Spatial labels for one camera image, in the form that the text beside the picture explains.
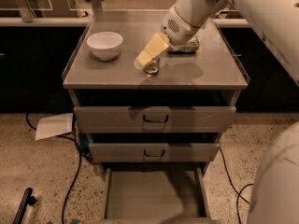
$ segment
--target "bowl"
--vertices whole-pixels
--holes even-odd
[[[103,61],[111,61],[121,52],[122,36],[113,32],[91,35],[87,45],[92,53]]]

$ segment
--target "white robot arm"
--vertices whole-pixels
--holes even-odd
[[[162,29],[172,45],[185,44],[210,14],[230,2],[299,85],[299,0],[177,0]]]

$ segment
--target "terrazzo floor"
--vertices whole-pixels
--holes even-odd
[[[33,126],[52,114],[30,114]],[[299,121],[298,113],[237,113],[221,138],[227,168],[237,190],[254,177],[264,152],[279,133]],[[66,193],[78,168],[78,152],[72,141],[53,137],[35,141],[25,114],[0,114],[0,223],[13,223],[22,195],[33,189],[37,198],[28,206],[23,223],[62,223]],[[221,153],[204,176],[206,196],[213,219],[237,223],[236,194],[230,186]],[[100,219],[104,176],[98,165],[82,160],[75,186],[65,207],[65,223],[92,223]],[[251,188],[243,196],[250,199]],[[249,206],[240,201],[242,223]]]

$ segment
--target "drawer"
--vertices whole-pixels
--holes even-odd
[[[214,160],[219,150],[219,144],[209,143],[213,140],[212,135],[211,133],[94,134],[95,142],[89,144],[89,149],[93,160],[97,162],[209,162]]]
[[[195,163],[112,163],[98,223],[216,224]]]
[[[83,133],[223,133],[234,106],[76,106]]]

